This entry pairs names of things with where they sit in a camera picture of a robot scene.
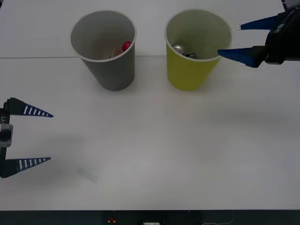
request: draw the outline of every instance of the yellow paper cup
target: yellow paper cup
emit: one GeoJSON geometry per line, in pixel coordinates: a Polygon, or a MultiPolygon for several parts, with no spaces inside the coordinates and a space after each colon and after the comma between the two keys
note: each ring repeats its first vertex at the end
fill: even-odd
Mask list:
{"type": "Polygon", "coordinates": [[[165,26],[167,69],[170,83],[180,90],[198,89],[218,63],[218,49],[231,43],[229,25],[219,16],[199,9],[183,11],[165,26]],[[180,45],[184,54],[195,53],[197,60],[179,54],[172,46],[180,45]]]}

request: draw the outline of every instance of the cup rim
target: cup rim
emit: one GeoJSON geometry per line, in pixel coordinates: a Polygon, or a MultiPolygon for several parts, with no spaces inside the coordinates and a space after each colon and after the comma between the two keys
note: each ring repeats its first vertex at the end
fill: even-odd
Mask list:
{"type": "MultiPolygon", "coordinates": [[[[191,9],[186,9],[186,10],[183,10],[183,11],[180,11],[180,12],[176,13],[175,15],[173,15],[173,16],[167,21],[167,23],[166,23],[166,25],[165,25],[165,41],[166,41],[167,45],[170,47],[171,51],[173,51],[176,55],[178,55],[178,56],[180,56],[181,58],[186,59],[186,60],[188,60],[188,61],[192,61],[192,62],[212,62],[212,61],[215,61],[215,60],[220,59],[220,58],[221,58],[220,55],[218,55],[218,56],[216,56],[216,57],[214,57],[214,58],[211,58],[211,59],[206,59],[206,60],[195,60],[195,59],[191,59],[191,58],[185,57],[184,55],[181,55],[179,52],[177,52],[176,50],[174,50],[174,48],[172,47],[172,45],[170,45],[169,40],[168,40],[168,38],[167,38],[167,27],[168,27],[169,23],[171,22],[171,20],[174,19],[176,16],[178,16],[178,15],[181,14],[181,13],[188,12],[188,11],[194,11],[194,10],[206,11],[206,12],[208,12],[208,13],[211,13],[211,14],[213,14],[213,15],[218,16],[217,14],[215,14],[215,13],[213,13],[213,12],[210,12],[210,11],[208,11],[208,10],[201,9],[201,8],[191,8],[191,9]]],[[[221,18],[222,20],[225,21],[225,23],[228,25],[228,27],[229,27],[229,29],[230,29],[229,31],[230,31],[230,35],[231,35],[231,40],[230,40],[230,43],[229,43],[229,45],[228,45],[228,47],[230,47],[230,45],[231,45],[231,43],[232,43],[232,32],[231,32],[230,25],[228,24],[228,22],[227,22],[225,19],[223,19],[222,17],[220,17],[220,18],[221,18]]]]}
{"type": "Polygon", "coordinates": [[[129,18],[127,15],[125,15],[124,13],[119,12],[119,11],[116,11],[116,10],[95,10],[95,11],[92,11],[92,12],[87,13],[87,14],[83,15],[82,17],[80,17],[80,18],[75,22],[75,24],[72,26],[72,29],[71,29],[71,31],[70,31],[70,33],[69,33],[69,45],[70,45],[71,49],[73,50],[73,52],[74,52],[79,58],[81,58],[82,60],[85,60],[85,61],[88,61],[88,62],[110,62],[110,61],[114,61],[114,60],[116,60],[116,59],[122,57],[123,55],[125,55],[127,52],[129,52],[129,51],[133,48],[133,46],[134,46],[134,44],[135,44],[135,40],[136,40],[136,33],[137,33],[137,31],[136,31],[135,23],[133,22],[132,19],[130,19],[130,18],[129,18]],[[74,27],[75,27],[75,26],[79,23],[79,21],[81,21],[84,17],[86,17],[86,16],[88,16],[88,15],[90,15],[90,14],[96,13],[96,12],[114,12],[114,13],[118,13],[118,14],[121,14],[121,15],[125,16],[125,17],[132,23],[132,25],[133,25],[133,27],[134,27],[134,29],[135,29],[135,36],[134,36],[134,38],[133,38],[133,41],[132,41],[130,47],[129,47],[125,52],[123,52],[122,54],[120,54],[120,55],[118,55],[118,56],[116,56],[116,57],[113,57],[113,58],[111,58],[111,59],[106,59],[106,60],[91,60],[91,59],[88,59],[88,58],[83,57],[82,55],[80,55],[80,54],[73,48],[72,43],[71,43],[71,35],[72,35],[72,31],[73,31],[74,27]]]}

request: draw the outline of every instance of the white cable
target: white cable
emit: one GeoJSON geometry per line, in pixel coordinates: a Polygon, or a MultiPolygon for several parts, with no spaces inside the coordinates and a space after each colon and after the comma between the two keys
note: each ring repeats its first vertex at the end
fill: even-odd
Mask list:
{"type": "Polygon", "coordinates": [[[232,220],[230,222],[228,222],[228,223],[216,224],[216,223],[206,223],[204,221],[204,224],[202,224],[202,225],[226,225],[226,224],[231,224],[233,221],[234,221],[234,210],[232,210],[232,220]]]}

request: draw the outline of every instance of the silver object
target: silver object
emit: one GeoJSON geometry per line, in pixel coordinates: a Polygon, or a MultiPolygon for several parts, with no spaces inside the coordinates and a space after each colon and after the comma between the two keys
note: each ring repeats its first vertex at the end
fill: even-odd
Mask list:
{"type": "Polygon", "coordinates": [[[175,49],[175,51],[177,51],[179,54],[183,55],[183,53],[184,53],[183,47],[181,47],[180,45],[173,45],[172,47],[173,47],[173,49],[175,49]]]}
{"type": "Polygon", "coordinates": [[[186,57],[190,58],[190,59],[194,59],[194,60],[197,60],[197,55],[193,52],[190,52],[188,54],[185,55],[186,57]]]}

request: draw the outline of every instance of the red object in cup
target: red object in cup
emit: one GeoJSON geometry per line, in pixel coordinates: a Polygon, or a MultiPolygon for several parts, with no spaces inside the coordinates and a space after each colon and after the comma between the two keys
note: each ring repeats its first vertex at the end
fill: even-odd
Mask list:
{"type": "Polygon", "coordinates": [[[131,46],[131,42],[127,41],[124,43],[124,45],[122,46],[122,51],[126,51],[129,47],[131,46]]]}

